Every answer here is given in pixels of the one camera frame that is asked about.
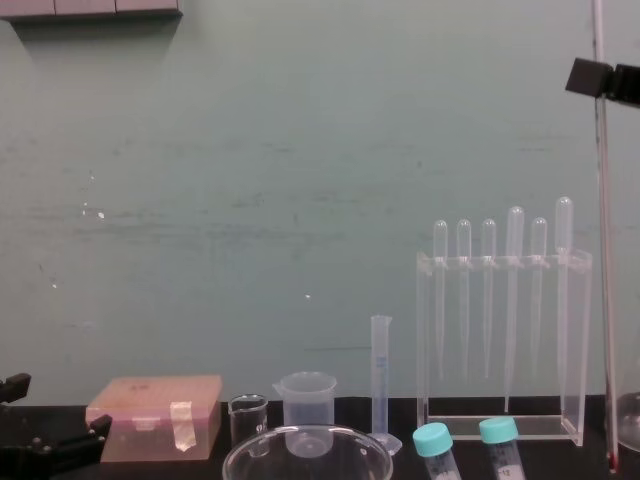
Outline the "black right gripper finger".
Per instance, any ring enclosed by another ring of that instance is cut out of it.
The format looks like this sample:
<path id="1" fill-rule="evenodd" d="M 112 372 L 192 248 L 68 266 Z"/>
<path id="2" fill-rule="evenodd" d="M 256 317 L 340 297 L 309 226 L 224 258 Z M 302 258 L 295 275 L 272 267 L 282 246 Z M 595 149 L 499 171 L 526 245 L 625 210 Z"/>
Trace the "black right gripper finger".
<path id="1" fill-rule="evenodd" d="M 576 58 L 565 90 L 591 98 L 600 98 L 607 94 L 612 75 L 613 67 L 607 63 Z"/>
<path id="2" fill-rule="evenodd" d="M 638 108 L 640 106 L 640 67 L 617 64 L 610 86 L 610 100 Z"/>

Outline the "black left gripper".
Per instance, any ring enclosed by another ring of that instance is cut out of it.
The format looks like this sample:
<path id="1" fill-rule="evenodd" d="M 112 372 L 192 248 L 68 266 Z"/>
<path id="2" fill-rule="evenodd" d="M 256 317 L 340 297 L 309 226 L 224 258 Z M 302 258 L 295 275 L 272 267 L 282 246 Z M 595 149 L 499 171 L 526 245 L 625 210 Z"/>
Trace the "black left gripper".
<path id="1" fill-rule="evenodd" d="M 13 403 L 28 394 L 31 376 L 19 373 L 0 381 L 0 402 Z M 88 431 L 56 444 L 31 443 L 1 447 L 2 479 L 50 479 L 70 469 L 70 458 L 100 458 L 112 425 L 103 415 Z"/>

